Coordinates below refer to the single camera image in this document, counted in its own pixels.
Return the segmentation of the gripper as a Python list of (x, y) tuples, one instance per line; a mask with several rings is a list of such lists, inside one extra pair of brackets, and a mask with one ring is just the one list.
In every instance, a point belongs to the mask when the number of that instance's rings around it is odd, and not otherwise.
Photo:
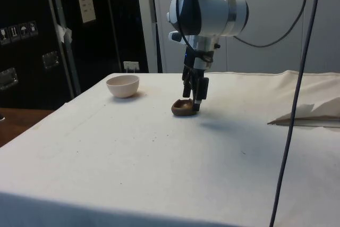
[(198, 112), (202, 100), (207, 98), (209, 78), (204, 77), (204, 70), (210, 69), (213, 62), (214, 51), (192, 51), (187, 48), (185, 52), (183, 69), (183, 97), (193, 97), (193, 110)]

